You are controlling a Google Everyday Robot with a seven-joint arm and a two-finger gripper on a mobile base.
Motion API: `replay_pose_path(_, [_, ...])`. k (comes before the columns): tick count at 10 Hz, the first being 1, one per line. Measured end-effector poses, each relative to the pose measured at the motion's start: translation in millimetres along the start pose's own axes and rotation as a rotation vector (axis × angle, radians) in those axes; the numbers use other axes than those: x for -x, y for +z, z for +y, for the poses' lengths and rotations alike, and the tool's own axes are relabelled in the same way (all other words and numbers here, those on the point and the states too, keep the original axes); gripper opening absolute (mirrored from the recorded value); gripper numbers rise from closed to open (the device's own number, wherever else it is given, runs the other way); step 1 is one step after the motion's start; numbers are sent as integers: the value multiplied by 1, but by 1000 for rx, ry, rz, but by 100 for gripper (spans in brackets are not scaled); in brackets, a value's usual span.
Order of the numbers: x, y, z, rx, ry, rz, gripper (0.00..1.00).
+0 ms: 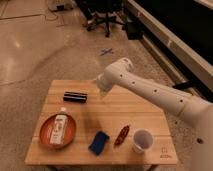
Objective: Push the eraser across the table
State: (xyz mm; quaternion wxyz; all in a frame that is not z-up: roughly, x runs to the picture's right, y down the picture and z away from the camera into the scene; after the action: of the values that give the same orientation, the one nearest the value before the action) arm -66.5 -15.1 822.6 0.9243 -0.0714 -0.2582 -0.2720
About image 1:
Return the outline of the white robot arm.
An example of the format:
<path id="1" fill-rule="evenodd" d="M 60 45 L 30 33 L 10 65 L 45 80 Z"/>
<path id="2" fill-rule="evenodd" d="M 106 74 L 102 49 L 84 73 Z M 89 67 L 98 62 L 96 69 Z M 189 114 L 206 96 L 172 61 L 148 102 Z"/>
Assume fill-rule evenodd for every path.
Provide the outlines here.
<path id="1" fill-rule="evenodd" d="M 109 92 L 115 85 L 126 88 L 173 114 L 196 130 L 190 171 L 213 171 L 213 103 L 132 73 L 129 58 L 108 65 L 96 78 L 97 87 Z"/>

